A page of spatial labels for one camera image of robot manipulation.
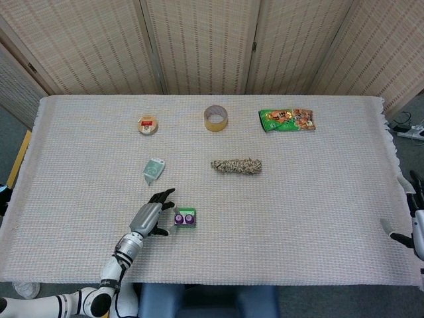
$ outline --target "blue chair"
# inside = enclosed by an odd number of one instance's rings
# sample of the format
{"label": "blue chair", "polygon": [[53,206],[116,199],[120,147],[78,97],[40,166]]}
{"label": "blue chair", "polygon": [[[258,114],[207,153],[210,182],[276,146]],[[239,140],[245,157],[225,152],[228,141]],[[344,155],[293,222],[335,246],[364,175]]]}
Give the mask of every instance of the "blue chair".
{"label": "blue chair", "polygon": [[143,284],[142,318],[278,318],[276,286]]}

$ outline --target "power strip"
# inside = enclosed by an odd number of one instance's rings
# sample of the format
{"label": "power strip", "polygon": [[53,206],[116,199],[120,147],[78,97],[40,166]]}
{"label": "power strip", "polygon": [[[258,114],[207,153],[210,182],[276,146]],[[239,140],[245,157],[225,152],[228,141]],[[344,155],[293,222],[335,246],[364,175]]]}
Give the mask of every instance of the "power strip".
{"label": "power strip", "polygon": [[411,128],[408,131],[400,131],[395,129],[394,131],[396,131],[399,137],[412,138],[412,139],[424,141],[424,126],[423,125],[411,126]]}

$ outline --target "packet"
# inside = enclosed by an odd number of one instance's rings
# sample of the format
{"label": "packet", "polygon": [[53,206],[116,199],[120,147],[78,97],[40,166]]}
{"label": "packet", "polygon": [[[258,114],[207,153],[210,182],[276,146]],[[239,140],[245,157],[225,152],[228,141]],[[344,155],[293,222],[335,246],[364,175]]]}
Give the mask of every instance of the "packet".
{"label": "packet", "polygon": [[263,109],[259,119],[265,131],[315,130],[312,111],[308,109]]}
{"label": "packet", "polygon": [[147,165],[144,167],[143,175],[148,186],[154,181],[157,180],[162,173],[162,170],[165,168],[165,161],[159,158],[152,158],[149,160]]}

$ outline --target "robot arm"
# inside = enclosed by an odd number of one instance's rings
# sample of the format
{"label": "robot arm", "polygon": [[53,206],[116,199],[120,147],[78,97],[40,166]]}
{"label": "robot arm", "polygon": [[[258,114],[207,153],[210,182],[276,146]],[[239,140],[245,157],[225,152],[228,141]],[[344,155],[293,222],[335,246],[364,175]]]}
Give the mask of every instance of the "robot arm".
{"label": "robot arm", "polygon": [[412,221],[412,236],[390,232],[389,236],[408,248],[413,248],[415,255],[424,260],[424,178],[411,171],[415,193],[407,193],[406,198]]}
{"label": "robot arm", "polygon": [[57,295],[32,300],[0,297],[0,318],[69,318],[71,315],[88,317],[104,316],[119,292],[125,272],[143,247],[143,239],[150,235],[168,235],[158,228],[158,219],[163,210],[174,206],[165,203],[175,189],[157,193],[143,205],[130,224],[131,233],[124,235],[115,246],[113,255],[101,273],[98,289],[83,288],[70,295]]}

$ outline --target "small tape roll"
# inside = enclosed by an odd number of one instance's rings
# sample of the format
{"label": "small tape roll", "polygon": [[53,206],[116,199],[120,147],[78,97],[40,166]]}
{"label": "small tape roll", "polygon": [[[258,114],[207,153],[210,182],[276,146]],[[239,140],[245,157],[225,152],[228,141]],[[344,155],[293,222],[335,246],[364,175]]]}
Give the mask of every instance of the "small tape roll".
{"label": "small tape roll", "polygon": [[[219,115],[223,118],[219,123],[212,123],[209,120],[209,117],[212,115]],[[227,110],[219,105],[212,105],[206,108],[203,116],[205,117],[205,127],[209,131],[213,131],[214,133],[217,131],[221,131],[227,126],[228,123],[228,113]]]}
{"label": "small tape roll", "polygon": [[138,120],[138,131],[151,135],[158,130],[158,121],[153,116],[143,116]]}

